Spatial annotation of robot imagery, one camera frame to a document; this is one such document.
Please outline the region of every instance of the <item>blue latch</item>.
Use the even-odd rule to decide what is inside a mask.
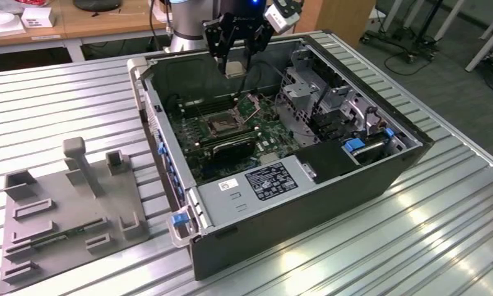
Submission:
[[[352,152],[355,151],[356,149],[360,149],[363,148],[363,146],[366,146],[366,143],[363,142],[363,140],[360,140],[359,138],[356,139],[351,139],[346,142],[346,149]]]
[[[187,213],[175,214],[172,216],[172,223],[175,227],[179,227],[190,222],[190,216]]]
[[[159,154],[167,154],[167,147],[164,145],[164,142],[159,143]]]
[[[395,136],[395,131],[391,128],[387,128],[386,129],[386,134],[391,138],[392,136]]]

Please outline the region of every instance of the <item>circuit board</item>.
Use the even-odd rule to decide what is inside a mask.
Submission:
[[[262,95],[240,97],[231,109],[170,119],[199,185],[258,167],[264,155],[283,158],[300,148],[279,120],[274,101]],[[231,159],[212,161],[219,148],[242,140],[252,150],[236,150]]]

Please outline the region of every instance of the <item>white sticker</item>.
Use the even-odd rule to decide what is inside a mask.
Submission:
[[[46,35],[46,36],[31,37],[31,40],[59,39],[62,37],[63,37],[62,35]]]
[[[219,185],[220,185],[222,191],[226,191],[227,189],[231,189],[239,186],[236,179],[230,179],[226,182],[222,182]]]

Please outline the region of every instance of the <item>motherboard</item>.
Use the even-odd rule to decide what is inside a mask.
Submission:
[[[299,148],[280,121],[276,97],[251,92],[211,103],[180,97],[170,120],[198,184],[264,165]]]

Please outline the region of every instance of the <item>barcode label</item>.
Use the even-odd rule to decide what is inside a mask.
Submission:
[[[46,40],[46,39],[59,39],[62,35],[46,35],[46,36],[36,36],[31,37],[31,40]]]

